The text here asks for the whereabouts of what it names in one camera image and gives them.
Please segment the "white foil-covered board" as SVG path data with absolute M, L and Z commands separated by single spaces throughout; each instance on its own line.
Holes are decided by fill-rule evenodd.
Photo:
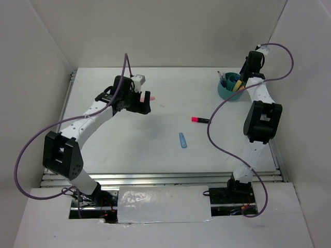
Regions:
M 211 221 L 206 185 L 121 187 L 117 219 L 121 224 L 198 223 Z

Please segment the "yellow pastel highlighter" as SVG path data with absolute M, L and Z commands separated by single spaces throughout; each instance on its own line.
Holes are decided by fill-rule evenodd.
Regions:
M 241 80 L 238 80 L 238 81 L 236 82 L 236 84 L 234 85 L 232 91 L 233 91 L 233 92 L 238 91 L 238 89 L 240 88 L 241 85 L 242 85 Z

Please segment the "aluminium table frame rail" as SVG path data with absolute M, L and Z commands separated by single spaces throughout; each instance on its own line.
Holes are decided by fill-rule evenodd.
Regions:
M 106 187 L 116 185 L 183 185 L 183 184 L 215 184 L 226 183 L 229 173 L 193 173 L 193 174 L 91 174 L 92 179 Z M 281 182 L 280 170 L 274 173 L 262 173 L 264 182 Z M 60 175 L 44 173 L 40 187 L 65 187 L 68 181 Z

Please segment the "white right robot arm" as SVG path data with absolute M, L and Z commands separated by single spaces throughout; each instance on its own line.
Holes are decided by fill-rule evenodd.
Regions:
M 259 50 L 250 51 L 240 71 L 240 79 L 251 99 L 243 127 L 247 137 L 243 160 L 249 167 L 243 165 L 237 168 L 228 180 L 225 195 L 232 203 L 250 194 L 257 160 L 267 143 L 274 138 L 282 113 L 282 106 L 271 98 L 264 83 L 265 76 L 260 73 L 264 61 L 264 53 Z

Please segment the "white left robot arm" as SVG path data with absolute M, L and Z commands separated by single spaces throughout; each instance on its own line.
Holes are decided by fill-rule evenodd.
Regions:
M 58 133 L 50 131 L 44 139 L 43 166 L 65 177 L 76 187 L 90 206 L 112 202 L 115 197 L 102 190 L 100 183 L 83 169 L 81 148 L 85 142 L 121 110 L 146 115 L 151 112 L 149 91 L 142 96 L 145 76 L 122 77 L 118 75 L 112 86 L 100 93 L 83 118 L 73 122 Z

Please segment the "teal round compartment container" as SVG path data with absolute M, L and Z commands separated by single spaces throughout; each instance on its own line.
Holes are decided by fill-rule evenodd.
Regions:
M 225 75 L 226 77 L 226 81 L 227 81 L 227 86 L 226 88 L 223 87 L 222 83 L 218 83 L 218 87 L 217 87 L 217 91 L 218 91 L 218 95 L 226 100 L 227 98 L 229 98 L 230 96 L 234 95 L 230 101 L 236 101 L 237 99 L 239 99 L 239 97 L 243 94 L 242 92 L 241 93 L 238 93 L 237 95 L 235 94 L 236 92 L 233 92 L 232 89 L 234 87 L 234 85 L 236 84 L 236 82 L 234 82 L 234 79 L 235 79 L 235 76 L 238 74 L 238 73 L 235 73 L 235 72 L 227 72 L 227 73 L 222 73 Z

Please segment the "black highlighter pink cap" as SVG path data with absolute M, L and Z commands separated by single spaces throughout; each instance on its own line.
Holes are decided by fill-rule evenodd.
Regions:
M 200 117 L 192 117 L 191 121 L 192 122 L 197 122 L 197 123 L 209 123 L 209 119 L 200 118 Z

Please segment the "light blue pastel highlighter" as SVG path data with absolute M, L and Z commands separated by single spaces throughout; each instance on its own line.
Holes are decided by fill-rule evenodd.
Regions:
M 180 145 L 183 149 L 187 148 L 187 143 L 183 133 L 179 133 Z

